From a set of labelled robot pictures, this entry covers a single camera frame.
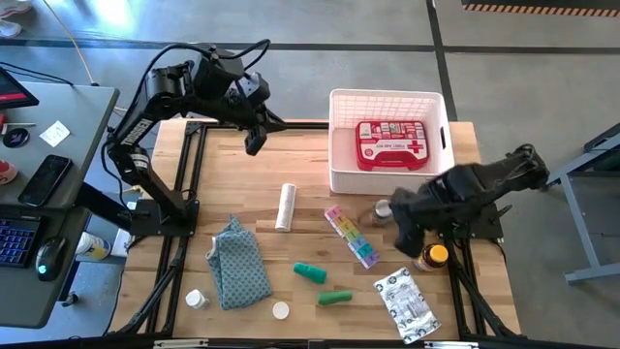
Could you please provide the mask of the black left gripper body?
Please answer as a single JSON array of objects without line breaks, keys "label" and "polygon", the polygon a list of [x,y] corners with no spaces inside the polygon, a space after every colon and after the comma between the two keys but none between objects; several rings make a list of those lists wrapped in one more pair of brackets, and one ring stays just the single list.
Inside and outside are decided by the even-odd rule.
[{"label": "black left gripper body", "polygon": [[255,126],[269,128],[269,110],[265,103],[253,107],[246,99],[234,97],[228,101],[227,107],[230,112],[227,123],[241,130],[249,130]]}]

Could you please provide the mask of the red first aid kit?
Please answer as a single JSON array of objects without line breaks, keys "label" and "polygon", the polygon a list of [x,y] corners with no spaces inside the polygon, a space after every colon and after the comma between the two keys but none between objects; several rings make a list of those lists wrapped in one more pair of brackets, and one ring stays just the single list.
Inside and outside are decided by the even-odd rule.
[{"label": "red first aid kit", "polygon": [[380,168],[416,171],[429,159],[420,121],[361,121],[356,126],[356,164],[363,171]]}]

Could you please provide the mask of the red white round object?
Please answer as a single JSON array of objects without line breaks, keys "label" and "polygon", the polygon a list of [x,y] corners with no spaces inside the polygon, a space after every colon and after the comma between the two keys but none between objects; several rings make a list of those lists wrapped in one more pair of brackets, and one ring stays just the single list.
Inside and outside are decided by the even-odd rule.
[{"label": "red white round object", "polygon": [[16,167],[10,162],[0,160],[0,185],[12,182],[18,174]]}]

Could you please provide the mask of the green bandage roll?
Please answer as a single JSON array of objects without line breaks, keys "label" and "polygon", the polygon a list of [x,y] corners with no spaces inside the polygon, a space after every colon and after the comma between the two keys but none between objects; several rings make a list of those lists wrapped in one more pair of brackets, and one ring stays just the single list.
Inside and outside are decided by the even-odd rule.
[{"label": "green bandage roll", "polygon": [[318,295],[318,305],[331,305],[342,301],[350,301],[353,298],[351,291],[322,292]]}]

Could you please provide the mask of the rainbow weekly pill organizer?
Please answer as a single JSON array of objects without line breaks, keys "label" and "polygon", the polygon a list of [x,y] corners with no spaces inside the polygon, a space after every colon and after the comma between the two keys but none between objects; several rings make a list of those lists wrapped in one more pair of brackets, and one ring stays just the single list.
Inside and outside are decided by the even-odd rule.
[{"label": "rainbow weekly pill organizer", "polygon": [[379,253],[374,249],[354,222],[348,218],[339,206],[333,206],[325,212],[325,219],[335,232],[347,242],[349,249],[369,270],[379,262]]}]

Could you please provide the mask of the small white box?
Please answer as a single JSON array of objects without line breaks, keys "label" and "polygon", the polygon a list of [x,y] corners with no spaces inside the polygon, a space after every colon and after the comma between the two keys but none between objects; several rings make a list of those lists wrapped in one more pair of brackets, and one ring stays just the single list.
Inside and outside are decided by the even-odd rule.
[{"label": "small white box", "polygon": [[128,246],[132,241],[133,238],[127,231],[119,229],[112,244],[110,255],[126,258],[128,256]]}]

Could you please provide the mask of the brown jar white lid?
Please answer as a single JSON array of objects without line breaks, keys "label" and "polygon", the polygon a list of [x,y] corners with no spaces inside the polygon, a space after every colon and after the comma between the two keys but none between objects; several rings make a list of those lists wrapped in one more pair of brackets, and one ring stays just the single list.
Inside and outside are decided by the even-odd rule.
[{"label": "brown jar white lid", "polygon": [[391,222],[392,211],[389,200],[382,199],[375,203],[370,211],[370,220],[373,226],[381,227]]}]

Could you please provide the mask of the amber bottle yellow cap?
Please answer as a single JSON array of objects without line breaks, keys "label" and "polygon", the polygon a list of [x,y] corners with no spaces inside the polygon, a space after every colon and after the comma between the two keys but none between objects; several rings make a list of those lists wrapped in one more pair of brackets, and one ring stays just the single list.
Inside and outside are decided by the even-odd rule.
[{"label": "amber bottle yellow cap", "polygon": [[415,259],[415,266],[421,271],[440,269],[447,263],[449,256],[450,254],[443,244],[428,244]]}]

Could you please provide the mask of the silver printed foil pouch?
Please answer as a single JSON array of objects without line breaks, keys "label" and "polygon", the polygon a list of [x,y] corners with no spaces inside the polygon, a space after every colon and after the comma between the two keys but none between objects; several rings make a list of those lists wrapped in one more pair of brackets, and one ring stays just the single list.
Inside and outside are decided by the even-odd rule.
[{"label": "silver printed foil pouch", "polygon": [[412,344],[441,327],[406,267],[376,281],[374,287],[405,344]]}]

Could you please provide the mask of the teal bandage roll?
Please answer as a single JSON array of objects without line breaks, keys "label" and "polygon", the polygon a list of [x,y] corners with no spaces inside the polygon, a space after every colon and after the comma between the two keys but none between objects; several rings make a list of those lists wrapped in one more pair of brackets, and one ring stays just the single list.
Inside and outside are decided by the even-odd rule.
[{"label": "teal bandage roll", "polygon": [[316,284],[326,283],[327,272],[318,267],[297,262],[294,264],[294,272]]}]

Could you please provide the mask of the white pill bottle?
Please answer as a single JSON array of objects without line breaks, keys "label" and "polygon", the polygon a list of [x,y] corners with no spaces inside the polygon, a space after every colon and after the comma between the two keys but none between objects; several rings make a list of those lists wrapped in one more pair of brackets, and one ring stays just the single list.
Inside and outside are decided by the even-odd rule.
[{"label": "white pill bottle", "polygon": [[186,297],[185,301],[188,306],[194,309],[202,309],[206,308],[210,305],[209,298],[200,290],[194,289],[190,291]]}]

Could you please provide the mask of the beige elastic bandage roll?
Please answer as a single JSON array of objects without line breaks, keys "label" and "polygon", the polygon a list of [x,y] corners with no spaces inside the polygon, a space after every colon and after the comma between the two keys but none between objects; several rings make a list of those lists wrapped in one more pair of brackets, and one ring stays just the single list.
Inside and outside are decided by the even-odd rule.
[{"label": "beige elastic bandage roll", "polygon": [[295,209],[296,186],[291,183],[282,185],[278,213],[276,217],[275,230],[278,232],[289,232],[292,227]]}]

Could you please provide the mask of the white perforated plastic basket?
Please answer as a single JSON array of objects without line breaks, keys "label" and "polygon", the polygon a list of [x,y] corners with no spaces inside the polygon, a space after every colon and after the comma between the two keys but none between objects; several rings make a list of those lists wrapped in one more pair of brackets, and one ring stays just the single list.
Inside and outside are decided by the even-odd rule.
[{"label": "white perforated plastic basket", "polygon": [[[381,165],[366,171],[357,165],[357,125],[383,123],[391,131],[398,122],[419,122],[427,150],[421,168]],[[397,187],[416,190],[455,165],[444,97],[436,92],[334,89],[329,95],[328,166],[334,193],[389,195]]]}]

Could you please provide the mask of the black round coaster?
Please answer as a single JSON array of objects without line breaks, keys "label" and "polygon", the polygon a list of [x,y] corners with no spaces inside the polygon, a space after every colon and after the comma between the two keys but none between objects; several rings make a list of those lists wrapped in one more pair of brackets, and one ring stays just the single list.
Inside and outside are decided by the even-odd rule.
[{"label": "black round coaster", "polygon": [[7,148],[17,148],[29,142],[30,134],[25,128],[15,128],[8,131],[3,137],[3,145]]}]

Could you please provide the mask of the blue patterned cloth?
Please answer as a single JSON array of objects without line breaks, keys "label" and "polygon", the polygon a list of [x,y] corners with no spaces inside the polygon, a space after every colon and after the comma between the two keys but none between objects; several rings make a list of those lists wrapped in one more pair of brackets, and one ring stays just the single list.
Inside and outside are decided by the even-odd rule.
[{"label": "blue patterned cloth", "polygon": [[234,215],[230,215],[228,225],[212,238],[205,260],[223,310],[245,308],[271,296],[255,235]]}]

